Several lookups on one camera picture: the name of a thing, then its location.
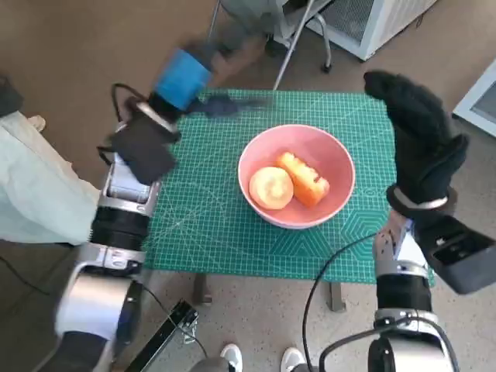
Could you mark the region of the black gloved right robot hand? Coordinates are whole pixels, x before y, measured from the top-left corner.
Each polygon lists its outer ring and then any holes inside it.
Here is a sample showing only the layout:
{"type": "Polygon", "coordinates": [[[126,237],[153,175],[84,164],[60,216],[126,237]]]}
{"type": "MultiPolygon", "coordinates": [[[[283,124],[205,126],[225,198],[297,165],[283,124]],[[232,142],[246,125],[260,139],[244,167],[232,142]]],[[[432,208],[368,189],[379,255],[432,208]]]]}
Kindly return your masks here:
{"type": "Polygon", "coordinates": [[[396,185],[417,205],[445,198],[466,160],[469,138],[453,135],[443,103],[404,75],[368,71],[367,95],[382,101],[394,130],[396,185]]]}

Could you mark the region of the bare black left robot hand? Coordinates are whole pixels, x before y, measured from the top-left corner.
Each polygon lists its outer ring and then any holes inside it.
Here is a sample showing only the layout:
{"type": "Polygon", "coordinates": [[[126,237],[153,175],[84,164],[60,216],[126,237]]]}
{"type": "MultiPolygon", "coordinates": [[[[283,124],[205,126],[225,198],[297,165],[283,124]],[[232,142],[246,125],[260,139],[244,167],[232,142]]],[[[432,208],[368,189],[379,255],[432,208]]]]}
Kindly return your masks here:
{"type": "Polygon", "coordinates": [[[176,121],[209,85],[217,86],[253,63],[267,38],[264,27],[240,22],[221,25],[211,37],[185,40],[158,74],[147,99],[159,115],[176,121]]]}

